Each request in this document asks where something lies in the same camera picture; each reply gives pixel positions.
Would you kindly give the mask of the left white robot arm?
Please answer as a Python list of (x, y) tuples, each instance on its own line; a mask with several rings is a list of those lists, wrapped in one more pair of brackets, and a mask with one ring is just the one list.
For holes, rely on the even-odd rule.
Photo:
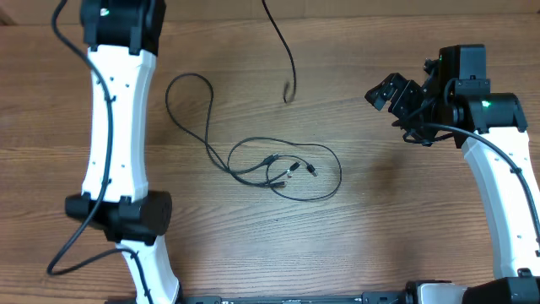
[(88, 49), (75, 50), (91, 71), (92, 126), (81, 192), (66, 198), (65, 211), (114, 243), (135, 284), (134, 303), (181, 300), (165, 245), (172, 198), (149, 190), (144, 154), (165, 10), (158, 0), (84, 1), (80, 23)]

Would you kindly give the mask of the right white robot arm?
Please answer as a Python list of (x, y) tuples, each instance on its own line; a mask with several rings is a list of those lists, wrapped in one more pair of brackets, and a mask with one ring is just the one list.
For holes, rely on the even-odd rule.
[(423, 85), (391, 73), (365, 94), (396, 117), (403, 140), (429, 147), (453, 139), (480, 197), (494, 255), (494, 280), (467, 287), (448, 280), (407, 282), (402, 291), (366, 291), (363, 303), (537, 303), (539, 187), (518, 97), (494, 93), (483, 44), (443, 47), (428, 59)]

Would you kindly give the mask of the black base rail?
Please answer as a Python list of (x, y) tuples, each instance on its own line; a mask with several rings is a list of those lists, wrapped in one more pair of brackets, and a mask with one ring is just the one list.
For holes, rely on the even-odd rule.
[(473, 288), (450, 281), (409, 281), (402, 290), (365, 291), (346, 296), (181, 296), (177, 304), (478, 304), (489, 303)]

